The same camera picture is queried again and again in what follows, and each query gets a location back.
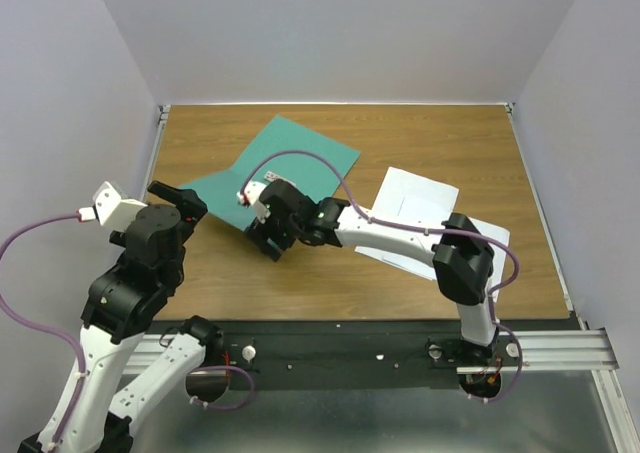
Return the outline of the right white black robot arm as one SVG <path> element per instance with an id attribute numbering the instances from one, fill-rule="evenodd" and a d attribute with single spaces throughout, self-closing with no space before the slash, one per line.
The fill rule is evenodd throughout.
<path id="1" fill-rule="evenodd" d="M 284 180 L 251 181 L 237 198 L 254 213 L 245 236 L 273 261 L 300 242 L 311 247 L 372 248 L 433 268 L 439 291 L 455 303 L 460 317 L 454 359 L 486 365 L 494 357 L 498 328 L 487 284 L 495 252 L 467 216 L 453 214 L 444 221 L 443 231 L 432 233 L 426 223 L 402 225 L 377 219 L 344 199 L 314 201 Z"/>

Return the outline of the teal paper folder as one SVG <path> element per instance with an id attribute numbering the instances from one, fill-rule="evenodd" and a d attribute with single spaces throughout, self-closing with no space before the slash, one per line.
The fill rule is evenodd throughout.
<path id="1" fill-rule="evenodd" d="M 275 152 L 288 149 L 318 154 L 331 162 L 342 176 L 347 175 L 360 156 L 357 149 L 282 116 L 276 116 L 254 137 L 230 168 L 202 176 L 182 186 L 196 191 L 207 204 L 210 214 L 243 230 L 250 225 L 254 215 L 238 204 L 236 193 L 260 161 Z M 269 172 L 292 182 L 314 201 L 333 195 L 339 187 L 339 180 L 329 167 L 306 155 L 279 156 L 260 167 L 253 179 L 267 183 L 265 175 Z"/>

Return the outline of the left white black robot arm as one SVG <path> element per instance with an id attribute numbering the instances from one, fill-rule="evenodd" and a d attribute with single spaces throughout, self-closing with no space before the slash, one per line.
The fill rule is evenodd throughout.
<path id="1" fill-rule="evenodd" d="M 191 189 L 153 181 L 147 204 L 103 183 L 81 222 L 96 221 L 122 252 L 88 289 L 78 338 L 68 337 L 76 360 L 45 427 L 24 439 L 22 452 L 128 452 L 142 422 L 193 369 L 214 366 L 222 353 L 219 330 L 188 319 L 174 341 L 126 386 L 125 367 L 184 280 L 185 244 L 207 206 Z"/>

